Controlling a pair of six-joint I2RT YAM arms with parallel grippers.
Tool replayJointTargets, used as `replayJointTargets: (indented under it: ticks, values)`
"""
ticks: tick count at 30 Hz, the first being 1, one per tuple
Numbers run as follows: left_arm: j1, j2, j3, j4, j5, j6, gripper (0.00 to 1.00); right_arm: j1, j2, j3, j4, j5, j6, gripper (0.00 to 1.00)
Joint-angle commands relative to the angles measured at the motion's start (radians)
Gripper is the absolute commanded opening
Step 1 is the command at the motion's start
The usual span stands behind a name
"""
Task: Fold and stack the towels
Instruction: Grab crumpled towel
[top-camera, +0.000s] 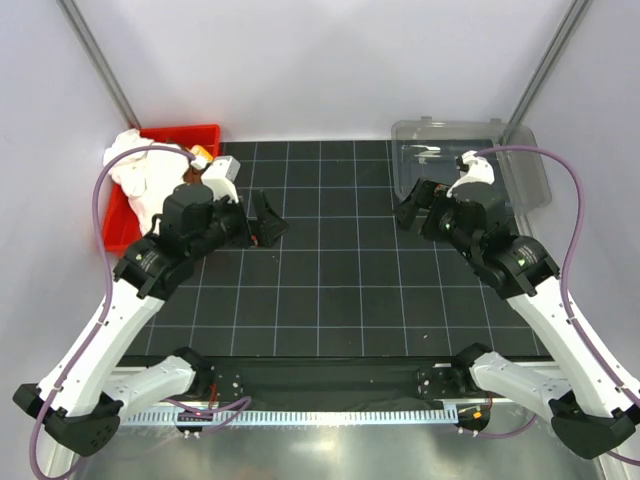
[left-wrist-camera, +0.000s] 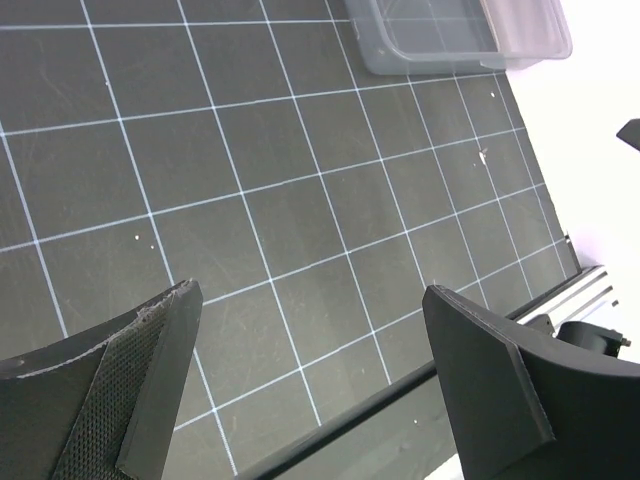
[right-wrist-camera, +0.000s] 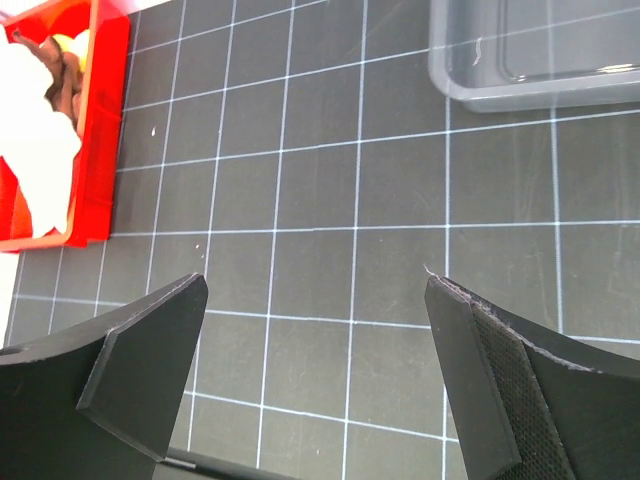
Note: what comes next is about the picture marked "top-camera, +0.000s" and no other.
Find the white towel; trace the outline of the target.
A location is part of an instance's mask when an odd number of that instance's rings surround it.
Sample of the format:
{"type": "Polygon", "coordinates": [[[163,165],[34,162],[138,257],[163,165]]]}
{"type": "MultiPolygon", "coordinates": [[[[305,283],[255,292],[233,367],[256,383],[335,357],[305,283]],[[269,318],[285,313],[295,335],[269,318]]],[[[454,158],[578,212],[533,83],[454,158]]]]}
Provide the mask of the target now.
{"type": "Polygon", "coordinates": [[[184,183],[190,160],[165,150],[145,150],[128,155],[109,171],[135,213],[141,235],[151,230],[152,217],[162,213],[163,202],[184,183]]]}

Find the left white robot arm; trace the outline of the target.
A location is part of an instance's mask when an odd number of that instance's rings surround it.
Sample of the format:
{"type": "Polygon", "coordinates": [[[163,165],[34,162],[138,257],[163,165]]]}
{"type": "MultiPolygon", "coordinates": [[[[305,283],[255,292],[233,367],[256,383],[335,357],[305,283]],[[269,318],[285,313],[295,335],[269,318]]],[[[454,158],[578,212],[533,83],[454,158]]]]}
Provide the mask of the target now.
{"type": "Polygon", "coordinates": [[[100,451],[120,423],[153,404],[210,392],[211,364],[188,347],[127,380],[110,375],[142,327],[158,313],[195,264],[227,245],[271,247],[288,223],[255,190],[254,217],[241,201],[214,195],[202,184],[183,184],[163,202],[151,232],[131,244],[113,271],[98,308],[74,345],[39,383],[22,384],[13,401],[40,421],[58,444],[81,457],[100,451]]]}

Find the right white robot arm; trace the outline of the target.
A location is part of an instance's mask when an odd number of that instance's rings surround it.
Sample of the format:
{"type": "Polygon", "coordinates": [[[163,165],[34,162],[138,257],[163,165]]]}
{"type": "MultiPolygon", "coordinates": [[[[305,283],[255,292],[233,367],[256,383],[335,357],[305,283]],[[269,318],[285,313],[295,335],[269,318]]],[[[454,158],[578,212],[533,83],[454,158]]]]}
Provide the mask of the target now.
{"type": "Polygon", "coordinates": [[[420,211],[426,213],[421,236],[452,246],[532,328],[562,372],[552,378],[474,343],[454,357],[452,388],[463,396],[488,391],[520,404],[584,459],[629,439],[639,424],[638,379],[590,326],[544,246],[510,231],[505,201],[493,186],[420,179],[395,210],[399,227],[409,229],[420,211]]]}

